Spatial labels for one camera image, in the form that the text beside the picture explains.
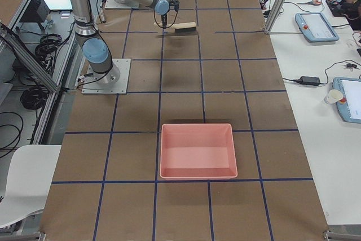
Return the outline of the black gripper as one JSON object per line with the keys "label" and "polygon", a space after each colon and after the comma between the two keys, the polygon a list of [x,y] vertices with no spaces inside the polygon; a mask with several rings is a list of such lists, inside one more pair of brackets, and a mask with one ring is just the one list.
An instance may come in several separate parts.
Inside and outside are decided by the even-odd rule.
{"label": "black gripper", "polygon": [[[169,6],[174,8],[175,12],[179,11],[180,1],[179,0],[168,0]],[[168,27],[168,16],[167,14],[161,15],[162,28]]]}

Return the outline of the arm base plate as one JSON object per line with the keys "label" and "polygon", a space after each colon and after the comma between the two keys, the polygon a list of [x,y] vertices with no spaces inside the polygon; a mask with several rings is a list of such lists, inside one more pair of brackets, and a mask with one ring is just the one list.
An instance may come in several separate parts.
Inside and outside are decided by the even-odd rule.
{"label": "arm base plate", "polygon": [[92,75],[85,78],[84,85],[80,87],[81,93],[84,95],[127,94],[130,66],[131,59],[113,59],[113,68],[104,77],[94,73],[89,66],[87,73],[92,73]]}

